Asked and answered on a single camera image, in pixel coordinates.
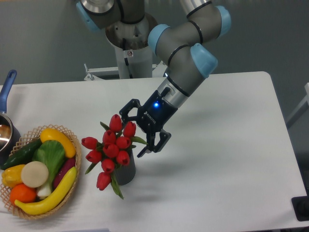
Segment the yellow bell pepper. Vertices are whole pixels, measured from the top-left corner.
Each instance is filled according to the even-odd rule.
[[[3,185],[14,188],[16,185],[23,183],[21,180],[21,170],[24,166],[24,164],[20,164],[6,169],[1,175]]]

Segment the yellow banana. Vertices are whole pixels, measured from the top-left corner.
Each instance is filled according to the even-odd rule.
[[[21,208],[25,213],[30,215],[39,215],[47,213],[54,209],[67,195],[71,189],[75,178],[77,176],[76,167],[72,167],[64,175],[57,188],[44,200],[34,203],[22,203],[19,200],[15,200],[15,205]]]

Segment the tulip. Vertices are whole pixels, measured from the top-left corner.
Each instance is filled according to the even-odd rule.
[[[102,153],[96,150],[92,150],[86,155],[86,159],[92,163],[99,163],[102,160]]]
[[[118,156],[116,157],[116,161],[119,164],[127,166],[130,164],[130,157],[126,151],[119,151]]]
[[[122,130],[122,122],[119,115],[114,115],[110,121],[110,129],[114,132],[119,132]]]
[[[92,137],[82,139],[82,145],[88,149],[94,150],[97,147],[98,140]]]
[[[119,153],[119,148],[115,144],[105,144],[103,152],[109,158],[115,158]]]
[[[102,161],[102,169],[106,173],[111,173],[114,171],[115,163],[111,159],[105,159]]]
[[[133,122],[128,122],[124,128],[124,136],[125,137],[133,137],[136,131],[136,124]]]
[[[121,136],[117,138],[116,145],[119,149],[127,149],[131,145],[131,140],[128,137]]]
[[[97,188],[101,191],[104,190],[112,181],[109,173],[100,173],[98,175]]]
[[[114,144],[116,142],[116,134],[112,130],[107,130],[103,134],[104,144]]]

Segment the cooking pot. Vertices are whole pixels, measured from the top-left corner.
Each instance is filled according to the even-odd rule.
[[[0,92],[0,165],[6,162],[20,138],[19,131],[6,115],[7,99],[16,75],[16,70],[9,71]]]

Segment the gripper text logo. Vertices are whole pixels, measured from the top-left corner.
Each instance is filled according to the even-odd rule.
[[[152,120],[152,122],[155,124],[155,120],[153,119],[153,117],[150,116],[147,111],[144,114],[147,115],[147,117],[149,117],[149,119]]]

